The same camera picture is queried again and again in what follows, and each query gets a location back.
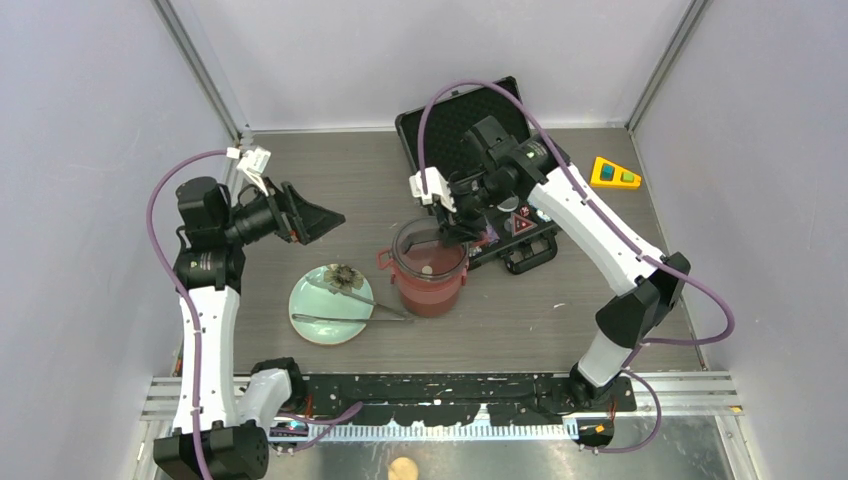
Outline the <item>red lunch box lid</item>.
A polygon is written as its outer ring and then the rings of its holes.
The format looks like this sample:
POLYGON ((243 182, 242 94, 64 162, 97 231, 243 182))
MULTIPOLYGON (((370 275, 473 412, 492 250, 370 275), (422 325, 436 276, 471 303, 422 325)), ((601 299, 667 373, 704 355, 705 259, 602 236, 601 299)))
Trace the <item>red lunch box lid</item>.
POLYGON ((427 281, 452 277, 466 262, 467 252, 463 246, 446 247, 438 241, 413 245, 399 255, 399 264, 410 275, 427 281))

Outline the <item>black spiky sea cucumber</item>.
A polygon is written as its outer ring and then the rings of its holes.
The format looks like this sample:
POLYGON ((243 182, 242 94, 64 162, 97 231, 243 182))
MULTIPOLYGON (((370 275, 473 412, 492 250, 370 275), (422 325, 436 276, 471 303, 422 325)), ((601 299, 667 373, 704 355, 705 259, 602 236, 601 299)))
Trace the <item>black spiky sea cucumber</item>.
POLYGON ((323 281, 341 291, 353 292, 365 284, 364 275, 347 264, 330 264, 323 274, 323 281))

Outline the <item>red steel-lined lunch box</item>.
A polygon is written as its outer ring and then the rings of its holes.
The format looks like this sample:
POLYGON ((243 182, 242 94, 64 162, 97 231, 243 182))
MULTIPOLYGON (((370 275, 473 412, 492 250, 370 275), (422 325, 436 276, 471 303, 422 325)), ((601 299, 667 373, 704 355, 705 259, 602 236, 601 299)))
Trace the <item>red steel-lined lunch box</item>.
POLYGON ((459 290, 448 291, 399 291, 401 303, 412 314, 432 318, 449 312, 457 303, 459 290))

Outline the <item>light green ceramic plate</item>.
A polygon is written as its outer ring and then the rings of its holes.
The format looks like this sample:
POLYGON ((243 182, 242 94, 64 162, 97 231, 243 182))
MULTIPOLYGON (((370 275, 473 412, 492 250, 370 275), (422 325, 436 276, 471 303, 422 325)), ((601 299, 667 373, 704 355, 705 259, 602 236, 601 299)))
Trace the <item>light green ceramic plate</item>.
POLYGON ((346 343, 366 328, 375 307, 365 276, 346 264, 327 264, 304 274, 288 303, 291 325, 305 340, 322 346, 346 343))

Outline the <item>metal tongs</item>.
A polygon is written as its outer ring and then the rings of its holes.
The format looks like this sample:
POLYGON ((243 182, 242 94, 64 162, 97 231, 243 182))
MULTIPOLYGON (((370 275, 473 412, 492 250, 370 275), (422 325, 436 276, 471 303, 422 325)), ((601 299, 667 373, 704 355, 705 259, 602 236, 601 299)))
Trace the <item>metal tongs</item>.
POLYGON ((289 315, 304 322, 407 323, 413 318, 372 297, 336 289, 313 277, 302 278, 289 299, 289 315))

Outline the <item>red lunch box with food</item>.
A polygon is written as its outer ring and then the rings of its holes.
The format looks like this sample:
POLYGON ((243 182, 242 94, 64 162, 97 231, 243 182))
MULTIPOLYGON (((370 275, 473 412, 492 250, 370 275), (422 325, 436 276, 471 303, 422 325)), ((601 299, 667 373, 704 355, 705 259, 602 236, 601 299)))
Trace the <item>red lunch box with food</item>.
POLYGON ((404 247, 395 242, 390 250, 391 283, 407 297, 454 295, 466 283, 469 253, 466 244, 445 246, 438 240, 404 247))

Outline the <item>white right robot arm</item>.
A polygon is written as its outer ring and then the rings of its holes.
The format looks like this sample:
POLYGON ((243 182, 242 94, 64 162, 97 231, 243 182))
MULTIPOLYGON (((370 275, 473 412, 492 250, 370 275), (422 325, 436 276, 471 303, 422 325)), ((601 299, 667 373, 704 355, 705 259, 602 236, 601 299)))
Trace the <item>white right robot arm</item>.
POLYGON ((566 152, 539 132, 518 142, 493 117, 464 135, 480 171, 447 180, 437 168, 419 166, 409 178, 412 196, 434 209, 438 238, 471 243, 484 232, 484 212, 516 196, 541 210, 596 265, 614 293, 595 315, 598 331, 566 382, 575 406, 596 410, 633 360, 645 337, 679 300, 691 270, 680 254, 664 254, 639 237, 590 188, 566 152))

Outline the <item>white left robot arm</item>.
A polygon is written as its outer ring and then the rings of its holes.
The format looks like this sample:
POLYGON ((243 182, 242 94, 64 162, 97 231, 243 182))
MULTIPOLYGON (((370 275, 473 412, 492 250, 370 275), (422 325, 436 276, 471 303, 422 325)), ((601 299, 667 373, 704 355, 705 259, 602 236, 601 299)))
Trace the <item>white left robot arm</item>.
POLYGON ((253 198, 234 199, 208 176, 176 190, 181 224, 174 260, 162 265, 179 297, 182 377, 171 430, 153 443, 156 466, 173 479, 260 479, 269 464, 269 433, 278 412, 298 412, 307 389, 289 357, 257 363, 248 385, 234 384, 234 332, 246 246, 274 235, 309 244, 343 224, 342 214, 304 200, 290 183, 264 173, 261 147, 230 147, 224 156, 253 198))

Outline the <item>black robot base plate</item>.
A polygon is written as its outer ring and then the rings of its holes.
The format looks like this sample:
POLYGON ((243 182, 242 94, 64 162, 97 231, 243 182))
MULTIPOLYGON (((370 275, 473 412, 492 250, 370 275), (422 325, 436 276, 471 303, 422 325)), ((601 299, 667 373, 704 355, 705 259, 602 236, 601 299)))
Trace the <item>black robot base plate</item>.
POLYGON ((315 374, 294 388, 284 412, 329 420, 360 402, 349 421, 357 426, 466 426, 483 412, 498 427, 554 425, 573 413, 636 410, 631 381, 622 377, 594 400, 554 373, 315 374))

